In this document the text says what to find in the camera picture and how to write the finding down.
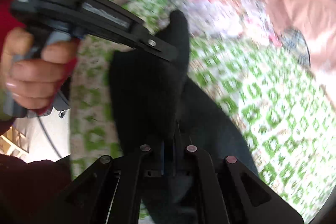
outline black tool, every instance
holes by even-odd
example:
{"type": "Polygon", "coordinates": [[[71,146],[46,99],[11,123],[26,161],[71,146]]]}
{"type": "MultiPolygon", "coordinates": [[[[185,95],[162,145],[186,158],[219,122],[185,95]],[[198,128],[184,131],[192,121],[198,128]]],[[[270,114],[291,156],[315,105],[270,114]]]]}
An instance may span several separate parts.
{"type": "Polygon", "coordinates": [[[214,160],[179,132],[164,143],[164,151],[154,140],[124,157],[99,158],[31,223],[137,224],[142,186],[183,174],[194,180],[191,205],[199,224],[303,224],[293,208],[234,156],[214,160]]]}
{"type": "MultiPolygon", "coordinates": [[[[30,52],[15,56],[14,62],[39,58],[44,46],[86,34],[143,49],[167,61],[177,56],[175,47],[149,34],[143,20],[108,0],[14,0],[11,13],[35,38],[30,52]]],[[[4,112],[22,118],[27,110],[7,93],[4,112]]]]}

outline pink fabric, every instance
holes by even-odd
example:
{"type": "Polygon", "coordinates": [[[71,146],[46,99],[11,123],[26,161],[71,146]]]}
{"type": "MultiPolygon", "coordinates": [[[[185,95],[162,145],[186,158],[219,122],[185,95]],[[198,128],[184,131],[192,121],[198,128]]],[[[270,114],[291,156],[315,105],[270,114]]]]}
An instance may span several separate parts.
{"type": "Polygon", "coordinates": [[[266,0],[276,32],[295,27],[304,35],[311,70],[336,103],[336,0],[266,0]]]}

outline green and white rug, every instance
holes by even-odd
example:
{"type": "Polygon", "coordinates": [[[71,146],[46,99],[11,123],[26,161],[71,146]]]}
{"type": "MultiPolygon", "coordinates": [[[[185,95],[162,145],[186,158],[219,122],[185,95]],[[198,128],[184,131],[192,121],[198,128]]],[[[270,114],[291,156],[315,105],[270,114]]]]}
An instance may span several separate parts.
{"type": "MultiPolygon", "coordinates": [[[[124,8],[156,32],[168,24],[170,0],[127,0],[124,8]]],[[[107,73],[113,52],[129,48],[88,37],[71,90],[71,158],[75,176],[101,155],[122,153],[110,109],[107,73]]],[[[283,48],[259,47],[246,35],[193,37],[189,77],[241,130],[260,178],[308,223],[336,179],[336,115],[323,90],[283,48]]],[[[146,210],[140,223],[152,223],[146,210]]]]}

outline finger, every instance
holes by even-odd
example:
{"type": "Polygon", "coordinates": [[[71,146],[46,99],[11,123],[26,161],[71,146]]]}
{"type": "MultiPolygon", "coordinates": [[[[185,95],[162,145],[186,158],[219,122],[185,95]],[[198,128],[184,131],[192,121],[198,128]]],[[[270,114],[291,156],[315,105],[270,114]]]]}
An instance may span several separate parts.
{"type": "Polygon", "coordinates": [[[21,81],[51,83],[61,80],[64,73],[64,65],[53,64],[42,59],[31,59],[15,62],[10,76],[21,81]]]}
{"type": "Polygon", "coordinates": [[[78,43],[75,40],[59,41],[45,47],[41,58],[51,63],[66,64],[76,57],[77,49],[78,43]]]}
{"type": "Polygon", "coordinates": [[[33,44],[33,36],[21,28],[14,28],[5,38],[1,58],[2,75],[7,75],[12,65],[13,55],[25,55],[33,44]]]}
{"type": "Polygon", "coordinates": [[[6,87],[9,91],[31,98],[49,98],[56,90],[56,83],[26,82],[8,77],[6,87]]]}
{"type": "Polygon", "coordinates": [[[16,93],[12,93],[13,99],[26,109],[40,109],[50,104],[52,97],[50,98],[29,98],[24,97],[16,93]]]}
{"type": "Polygon", "coordinates": [[[5,39],[4,52],[8,55],[25,55],[33,45],[33,41],[31,33],[22,28],[14,28],[5,39]]]}

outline wooden chair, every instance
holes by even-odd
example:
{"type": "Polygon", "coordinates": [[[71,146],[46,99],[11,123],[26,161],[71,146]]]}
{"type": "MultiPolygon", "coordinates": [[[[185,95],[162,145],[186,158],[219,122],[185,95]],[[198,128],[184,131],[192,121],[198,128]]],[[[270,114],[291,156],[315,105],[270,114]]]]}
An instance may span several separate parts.
{"type": "Polygon", "coordinates": [[[22,155],[28,155],[28,151],[23,148],[22,139],[26,139],[26,136],[18,131],[15,127],[11,126],[9,130],[0,136],[2,139],[2,150],[5,155],[12,155],[15,150],[18,154],[15,155],[17,158],[21,158],[22,155]]]}

